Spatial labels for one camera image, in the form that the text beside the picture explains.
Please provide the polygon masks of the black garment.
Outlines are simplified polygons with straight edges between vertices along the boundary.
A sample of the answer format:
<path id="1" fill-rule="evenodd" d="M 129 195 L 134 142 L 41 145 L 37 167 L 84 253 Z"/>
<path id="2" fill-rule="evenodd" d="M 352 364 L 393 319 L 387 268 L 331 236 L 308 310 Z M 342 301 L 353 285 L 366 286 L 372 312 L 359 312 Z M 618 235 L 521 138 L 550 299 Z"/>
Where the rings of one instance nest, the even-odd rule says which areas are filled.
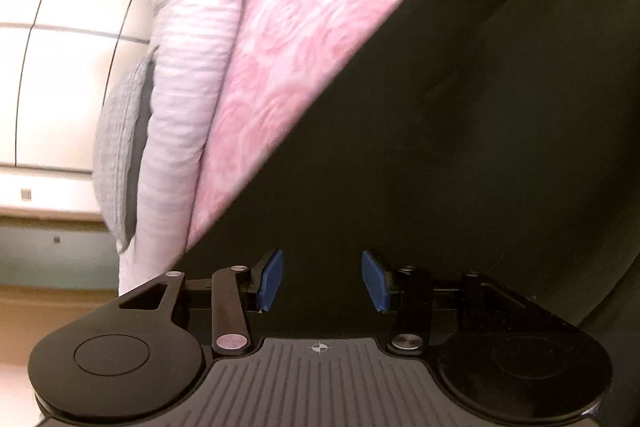
<path id="1" fill-rule="evenodd" d="M 639 0 L 402 0 L 180 262 L 281 249 L 221 426 L 639 421 Z M 361 255 L 454 311 L 381 313 Z"/>

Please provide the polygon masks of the grey knitted cushion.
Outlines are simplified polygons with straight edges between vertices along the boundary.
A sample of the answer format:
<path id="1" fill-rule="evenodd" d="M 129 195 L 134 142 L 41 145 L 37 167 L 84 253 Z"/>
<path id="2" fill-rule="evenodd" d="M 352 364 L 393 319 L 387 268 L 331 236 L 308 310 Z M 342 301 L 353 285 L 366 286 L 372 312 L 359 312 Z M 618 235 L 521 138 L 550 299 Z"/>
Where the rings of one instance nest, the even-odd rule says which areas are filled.
<path id="1" fill-rule="evenodd" d="M 154 57 L 143 57 L 102 107 L 93 147 L 93 190 L 103 221 L 126 251 L 137 228 L 138 182 L 152 116 Z"/>

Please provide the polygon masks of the pink floral bed blanket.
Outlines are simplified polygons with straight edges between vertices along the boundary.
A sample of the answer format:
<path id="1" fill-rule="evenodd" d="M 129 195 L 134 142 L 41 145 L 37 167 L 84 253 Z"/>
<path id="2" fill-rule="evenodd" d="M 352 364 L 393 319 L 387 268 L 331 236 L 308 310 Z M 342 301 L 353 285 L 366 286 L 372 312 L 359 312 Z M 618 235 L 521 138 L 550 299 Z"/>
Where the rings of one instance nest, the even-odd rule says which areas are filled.
<path id="1" fill-rule="evenodd" d="M 246 0 L 194 200 L 215 221 L 333 73 L 399 0 Z"/>

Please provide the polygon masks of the striped lilac quilt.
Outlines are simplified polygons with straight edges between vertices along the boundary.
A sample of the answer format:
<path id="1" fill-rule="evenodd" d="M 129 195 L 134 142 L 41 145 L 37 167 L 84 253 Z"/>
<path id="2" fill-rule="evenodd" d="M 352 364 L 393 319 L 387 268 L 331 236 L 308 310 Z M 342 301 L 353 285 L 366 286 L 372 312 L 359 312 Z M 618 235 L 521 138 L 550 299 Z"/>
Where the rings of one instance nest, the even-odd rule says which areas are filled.
<path id="1" fill-rule="evenodd" d="M 119 260 L 125 294 L 186 251 L 201 158 L 238 35 L 244 0 L 149 0 L 151 117 L 137 225 Z"/>

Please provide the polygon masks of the cream wardrobe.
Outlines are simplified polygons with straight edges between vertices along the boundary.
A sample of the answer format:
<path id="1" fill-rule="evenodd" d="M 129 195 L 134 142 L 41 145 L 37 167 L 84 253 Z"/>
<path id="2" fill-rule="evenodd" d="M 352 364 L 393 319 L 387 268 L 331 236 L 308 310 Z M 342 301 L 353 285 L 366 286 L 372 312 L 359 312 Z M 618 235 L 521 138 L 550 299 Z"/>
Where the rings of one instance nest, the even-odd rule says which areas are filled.
<path id="1" fill-rule="evenodd" d="M 149 44 L 144 0 L 1 0 L 1 211 L 96 220 L 96 124 Z"/>

